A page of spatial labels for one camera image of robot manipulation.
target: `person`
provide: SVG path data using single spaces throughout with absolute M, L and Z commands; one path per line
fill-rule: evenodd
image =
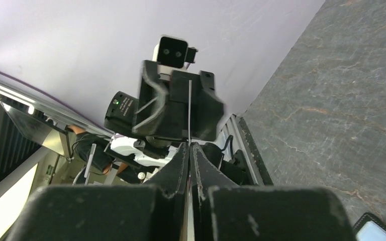
M 78 154 L 79 158 L 85 163 L 88 162 L 89 152 L 93 143 L 96 144 L 94 156 L 92 159 L 92 165 L 99 169 L 103 175 L 107 175 L 110 172 L 114 158 L 104 152 L 108 141 L 98 137 L 95 134 L 91 134 L 86 130 L 77 126 L 68 126 L 76 134 L 76 144 L 74 151 Z M 136 171 L 129 167 L 127 164 L 122 163 L 116 174 L 119 178 L 129 183 L 140 183 L 138 174 Z M 83 174 L 79 177 L 77 183 L 85 183 Z

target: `television screen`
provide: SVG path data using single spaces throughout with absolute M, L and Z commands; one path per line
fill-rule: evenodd
M 0 100 L 0 104 L 25 138 L 59 155 L 70 158 L 71 150 L 67 131 L 55 127 L 37 116 L 28 114 L 25 110 L 4 99 Z

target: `black camera module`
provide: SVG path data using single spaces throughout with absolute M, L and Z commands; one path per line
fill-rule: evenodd
M 161 65 L 182 68 L 187 55 L 188 43 L 181 39 L 162 37 L 159 42 L 157 62 Z

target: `white panel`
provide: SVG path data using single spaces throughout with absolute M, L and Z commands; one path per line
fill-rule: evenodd
M 168 34 L 199 49 L 190 70 L 214 72 L 217 95 L 242 113 L 323 2 L 0 0 L 0 71 L 101 124 L 118 90 L 137 96 L 141 61 Z

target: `gray marble surface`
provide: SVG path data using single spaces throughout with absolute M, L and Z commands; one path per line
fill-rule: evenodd
M 244 118 L 275 185 L 386 221 L 386 0 L 326 1 Z

